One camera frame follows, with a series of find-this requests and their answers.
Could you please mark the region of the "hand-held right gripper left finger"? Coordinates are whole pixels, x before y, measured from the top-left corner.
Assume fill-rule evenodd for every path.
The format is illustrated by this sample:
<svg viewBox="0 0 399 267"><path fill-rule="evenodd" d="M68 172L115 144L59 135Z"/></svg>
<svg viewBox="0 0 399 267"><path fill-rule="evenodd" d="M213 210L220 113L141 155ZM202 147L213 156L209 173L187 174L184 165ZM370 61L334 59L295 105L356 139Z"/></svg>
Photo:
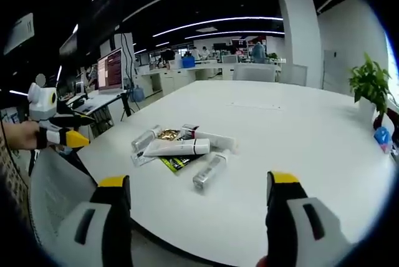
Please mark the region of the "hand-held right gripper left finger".
<svg viewBox="0 0 399 267"><path fill-rule="evenodd" d="M132 266L130 178L108 177L89 201L62 221L57 237L61 266Z"/></svg>

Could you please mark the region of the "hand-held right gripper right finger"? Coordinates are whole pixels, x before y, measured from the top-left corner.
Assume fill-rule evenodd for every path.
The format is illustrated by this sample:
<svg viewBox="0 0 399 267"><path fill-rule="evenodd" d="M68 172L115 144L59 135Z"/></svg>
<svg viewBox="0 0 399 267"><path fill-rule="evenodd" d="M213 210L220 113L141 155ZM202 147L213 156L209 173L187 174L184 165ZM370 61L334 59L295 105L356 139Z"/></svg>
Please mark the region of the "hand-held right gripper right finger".
<svg viewBox="0 0 399 267"><path fill-rule="evenodd" d="M337 266L353 248L339 218L290 173L267 173L267 266Z"/></svg>

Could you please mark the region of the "person's left hand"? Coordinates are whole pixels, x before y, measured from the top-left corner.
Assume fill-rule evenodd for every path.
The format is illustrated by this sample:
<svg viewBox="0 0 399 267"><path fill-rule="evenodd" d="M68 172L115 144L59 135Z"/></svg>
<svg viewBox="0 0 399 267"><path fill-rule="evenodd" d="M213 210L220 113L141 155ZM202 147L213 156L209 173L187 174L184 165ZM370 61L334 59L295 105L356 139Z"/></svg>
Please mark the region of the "person's left hand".
<svg viewBox="0 0 399 267"><path fill-rule="evenodd" d="M7 145L11 150L34 150L37 148L36 133L39 133L37 122L24 121L20 124L6 122L3 127Z"/></svg>

